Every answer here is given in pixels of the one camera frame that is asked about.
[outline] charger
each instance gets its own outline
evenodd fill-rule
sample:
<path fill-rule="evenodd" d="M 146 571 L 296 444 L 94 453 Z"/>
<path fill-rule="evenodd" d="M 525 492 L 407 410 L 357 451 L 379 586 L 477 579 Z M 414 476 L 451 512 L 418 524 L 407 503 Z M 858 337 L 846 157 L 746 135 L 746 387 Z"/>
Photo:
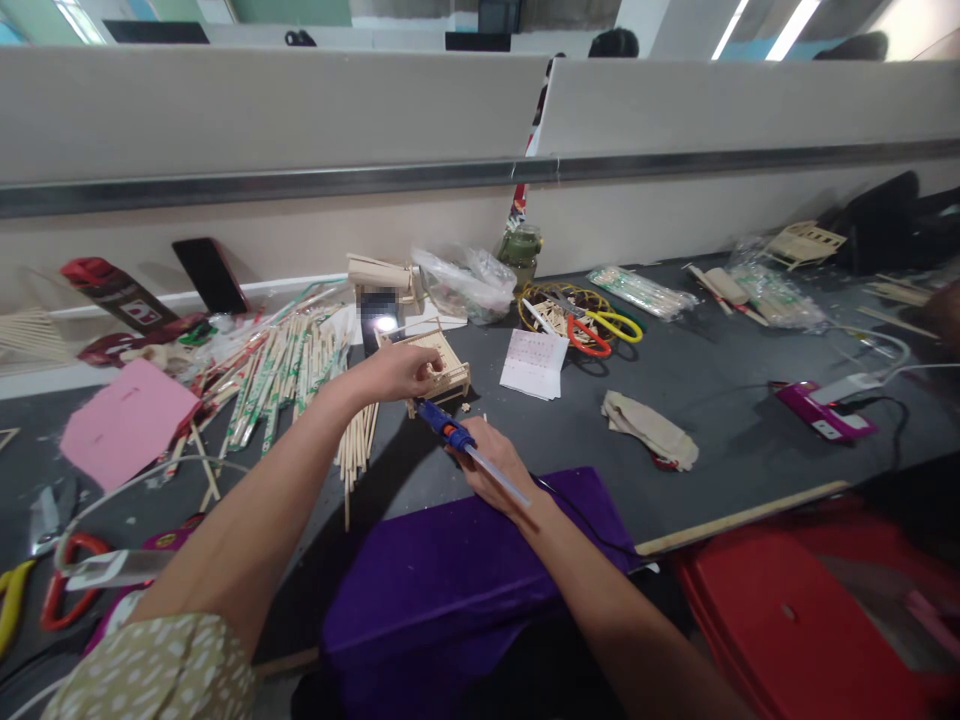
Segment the charger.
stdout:
<path fill-rule="evenodd" d="M 872 373 L 854 373 L 814 390 L 810 393 L 810 399 L 820 405 L 830 405 L 845 397 L 856 395 L 865 390 L 873 390 L 881 385 L 883 383 Z"/>

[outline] hand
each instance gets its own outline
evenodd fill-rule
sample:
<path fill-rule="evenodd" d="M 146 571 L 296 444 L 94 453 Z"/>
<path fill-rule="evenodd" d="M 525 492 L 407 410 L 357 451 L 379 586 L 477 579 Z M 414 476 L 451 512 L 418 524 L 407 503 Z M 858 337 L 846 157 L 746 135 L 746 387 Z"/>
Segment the hand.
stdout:
<path fill-rule="evenodd" d="M 501 435 L 492 425 L 488 425 L 483 418 L 470 418 L 460 424 L 477 441 L 477 451 L 496 465 L 500 472 L 506 475 L 507 479 L 536 505 L 537 499 L 543 493 L 534 484 L 530 473 L 523 464 L 523 460 L 520 459 L 516 448 L 513 447 L 513 443 Z M 448 453 L 457 458 L 457 462 L 463 469 L 463 474 L 467 477 L 467 484 L 477 495 L 514 522 L 524 516 L 526 511 L 500 486 L 500 483 L 478 468 L 473 458 L 458 453 L 449 445 L 446 449 Z"/>
<path fill-rule="evenodd" d="M 384 345 L 347 375 L 357 383 L 366 404 L 421 397 L 433 387 L 430 370 L 443 370 L 436 348 Z"/>

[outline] metal rail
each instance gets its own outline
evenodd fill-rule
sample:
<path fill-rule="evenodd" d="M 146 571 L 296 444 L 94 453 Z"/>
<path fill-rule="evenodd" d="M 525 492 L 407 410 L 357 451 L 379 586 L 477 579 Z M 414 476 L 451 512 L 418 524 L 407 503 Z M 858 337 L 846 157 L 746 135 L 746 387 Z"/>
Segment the metal rail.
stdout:
<path fill-rule="evenodd" d="M 960 156 L 960 138 L 760 150 L 468 160 L 0 186 L 0 219 L 520 183 L 548 185 L 664 175 L 864 165 L 952 156 Z"/>

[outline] cloth glove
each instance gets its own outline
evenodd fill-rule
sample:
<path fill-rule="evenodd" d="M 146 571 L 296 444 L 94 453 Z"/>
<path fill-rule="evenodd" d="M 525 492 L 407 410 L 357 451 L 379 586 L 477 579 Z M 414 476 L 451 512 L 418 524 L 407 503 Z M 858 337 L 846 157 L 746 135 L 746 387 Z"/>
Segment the cloth glove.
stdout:
<path fill-rule="evenodd" d="M 609 420 L 609 429 L 633 435 L 667 462 L 676 462 L 677 470 L 690 470 L 700 450 L 683 430 L 663 415 L 636 400 L 608 390 L 600 409 Z"/>

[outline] polka dot sleeve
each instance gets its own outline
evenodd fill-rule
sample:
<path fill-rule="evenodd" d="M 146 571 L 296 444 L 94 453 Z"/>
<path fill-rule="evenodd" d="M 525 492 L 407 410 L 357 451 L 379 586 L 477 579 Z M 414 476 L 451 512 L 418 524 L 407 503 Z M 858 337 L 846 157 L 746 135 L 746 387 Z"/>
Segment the polka dot sleeve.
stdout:
<path fill-rule="evenodd" d="M 255 678 L 236 635 L 216 615 L 179 615 L 122 628 L 76 667 L 43 717 L 250 717 Z"/>

